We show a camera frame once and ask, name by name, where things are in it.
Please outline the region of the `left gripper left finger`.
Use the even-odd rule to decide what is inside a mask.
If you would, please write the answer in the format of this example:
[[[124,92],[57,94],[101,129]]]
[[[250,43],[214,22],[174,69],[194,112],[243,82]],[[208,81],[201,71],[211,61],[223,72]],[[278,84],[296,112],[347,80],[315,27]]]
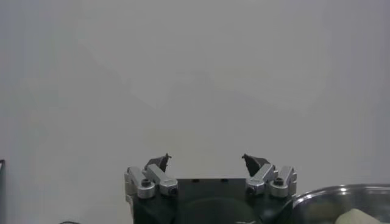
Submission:
[[[159,192],[163,196],[175,197],[179,191],[179,182],[166,174],[169,154],[150,159],[141,169],[130,166],[124,173],[126,200],[133,197],[147,200]]]

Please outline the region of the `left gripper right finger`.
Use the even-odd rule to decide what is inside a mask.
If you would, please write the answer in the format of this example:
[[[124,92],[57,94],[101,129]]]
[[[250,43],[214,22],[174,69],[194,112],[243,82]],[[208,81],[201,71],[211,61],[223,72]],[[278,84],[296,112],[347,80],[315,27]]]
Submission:
[[[283,166],[280,170],[265,158],[244,154],[249,172],[246,179],[246,193],[249,195],[264,194],[266,189],[276,198],[295,197],[297,192],[297,172],[292,166]]]

